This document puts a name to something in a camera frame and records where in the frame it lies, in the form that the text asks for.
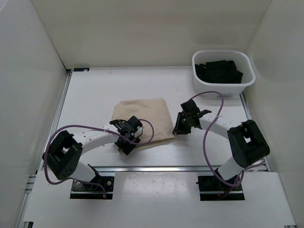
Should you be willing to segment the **beige trousers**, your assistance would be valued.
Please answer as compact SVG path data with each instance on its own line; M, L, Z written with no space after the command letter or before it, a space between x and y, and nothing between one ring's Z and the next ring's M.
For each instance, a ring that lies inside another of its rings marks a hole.
M132 116L149 121L143 122L144 130L141 142L152 141L147 145L136 146L132 153L169 144L176 140L173 123L164 99L135 99L121 101L114 107L112 120L129 120Z

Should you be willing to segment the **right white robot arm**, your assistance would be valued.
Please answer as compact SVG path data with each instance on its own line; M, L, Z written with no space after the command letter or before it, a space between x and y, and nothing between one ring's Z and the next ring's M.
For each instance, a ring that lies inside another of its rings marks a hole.
M200 110L190 99L181 104L182 111L178 113L173 129L174 135L187 135L192 128L205 131L202 142L205 161L214 174L213 184L219 190L228 186L236 186L231 180L235 176L251 168L251 165L270 154L270 148L258 125L253 120L241 122L234 126L232 121L221 115L213 115L210 110ZM206 152L208 132L213 132L228 140L232 157L217 169L213 169Z

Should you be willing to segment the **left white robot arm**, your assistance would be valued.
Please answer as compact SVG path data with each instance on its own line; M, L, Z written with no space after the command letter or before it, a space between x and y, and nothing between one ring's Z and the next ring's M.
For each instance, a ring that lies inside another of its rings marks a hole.
M72 134L60 131L43 154L45 168L50 168L59 181L74 179L89 190L95 190L101 183L101 176L80 157L98 147L114 144L125 154L129 154L138 143L143 132L141 121L132 116L129 120L112 120L101 130L86 128L84 132Z

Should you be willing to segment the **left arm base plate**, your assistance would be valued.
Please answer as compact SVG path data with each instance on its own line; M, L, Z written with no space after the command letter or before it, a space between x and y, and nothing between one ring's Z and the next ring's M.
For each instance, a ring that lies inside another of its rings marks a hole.
M104 190L96 185L83 184L79 181L72 183L70 199L77 200L112 200L114 191L114 173L99 173L99 185L102 185Z

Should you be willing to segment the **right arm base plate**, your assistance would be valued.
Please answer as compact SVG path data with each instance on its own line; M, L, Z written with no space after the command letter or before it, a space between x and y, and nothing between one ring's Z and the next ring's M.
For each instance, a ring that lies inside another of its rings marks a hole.
M198 176L200 201L240 201L245 200L242 185L224 185L215 176Z

